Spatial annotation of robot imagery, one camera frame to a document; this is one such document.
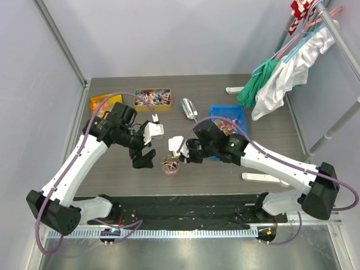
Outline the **clear plastic jar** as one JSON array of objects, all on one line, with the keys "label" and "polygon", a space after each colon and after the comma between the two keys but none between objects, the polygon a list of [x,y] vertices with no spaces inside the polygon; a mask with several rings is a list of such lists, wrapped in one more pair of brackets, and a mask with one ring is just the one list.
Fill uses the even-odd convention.
[{"label": "clear plastic jar", "polygon": [[161,161],[161,169],[166,176],[174,177],[180,169],[180,162],[173,157],[165,157]]}]

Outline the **silver metal scoop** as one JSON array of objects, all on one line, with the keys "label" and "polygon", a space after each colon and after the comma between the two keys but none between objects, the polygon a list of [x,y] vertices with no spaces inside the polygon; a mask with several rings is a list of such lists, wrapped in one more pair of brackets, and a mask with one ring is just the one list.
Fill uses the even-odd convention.
[{"label": "silver metal scoop", "polygon": [[190,120],[197,122],[197,116],[198,116],[197,110],[193,105],[193,103],[188,98],[183,98],[181,100],[181,106],[186,117]]}]

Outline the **gold tin of lollipops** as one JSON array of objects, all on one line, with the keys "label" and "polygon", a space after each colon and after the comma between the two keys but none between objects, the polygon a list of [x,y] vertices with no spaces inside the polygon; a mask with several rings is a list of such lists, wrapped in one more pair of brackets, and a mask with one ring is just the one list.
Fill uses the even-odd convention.
[{"label": "gold tin of lollipops", "polygon": [[145,100],[155,111],[170,111],[172,108],[172,93],[170,88],[150,88],[135,90],[134,107],[140,111],[149,111]]}]

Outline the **gold tin of star candies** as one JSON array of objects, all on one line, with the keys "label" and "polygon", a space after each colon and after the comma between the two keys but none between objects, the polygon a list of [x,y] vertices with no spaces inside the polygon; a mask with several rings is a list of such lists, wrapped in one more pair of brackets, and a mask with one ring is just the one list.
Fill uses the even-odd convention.
[{"label": "gold tin of star candies", "polygon": [[111,96],[111,93],[90,98],[91,115],[93,115],[93,113],[100,107],[96,115],[103,117],[105,112],[111,111],[113,109],[116,102],[123,102],[122,95],[117,95],[108,99],[102,106],[100,106],[100,104],[102,104],[102,102],[109,96]]}]

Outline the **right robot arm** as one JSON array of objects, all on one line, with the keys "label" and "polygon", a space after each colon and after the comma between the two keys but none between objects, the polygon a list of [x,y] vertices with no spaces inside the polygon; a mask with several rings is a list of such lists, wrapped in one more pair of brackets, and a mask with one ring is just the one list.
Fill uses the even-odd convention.
[{"label": "right robot arm", "polygon": [[313,218],[328,220],[340,190],[335,169],[328,163],[321,166],[304,164],[250,143],[245,136],[224,134],[212,121],[205,121],[193,129],[196,138],[188,139],[181,149],[185,163],[202,163],[215,156],[224,163],[255,169],[282,180],[293,187],[292,191],[259,196],[254,215],[260,222],[273,216],[303,211]]}]

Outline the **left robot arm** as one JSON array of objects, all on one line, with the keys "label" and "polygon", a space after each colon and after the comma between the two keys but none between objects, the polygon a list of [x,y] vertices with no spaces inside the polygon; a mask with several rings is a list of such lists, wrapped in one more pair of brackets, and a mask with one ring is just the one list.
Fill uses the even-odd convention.
[{"label": "left robot arm", "polygon": [[37,221],[67,236],[82,223],[100,218],[107,224],[119,220],[119,203],[106,195],[74,201],[74,196],[95,162],[113,144],[128,148],[132,166],[153,168],[156,151],[143,154],[151,140],[164,135],[158,116],[134,130],[135,109],[117,102],[102,117],[92,116],[83,129],[79,141],[56,175],[40,190],[31,190],[26,201]]}]

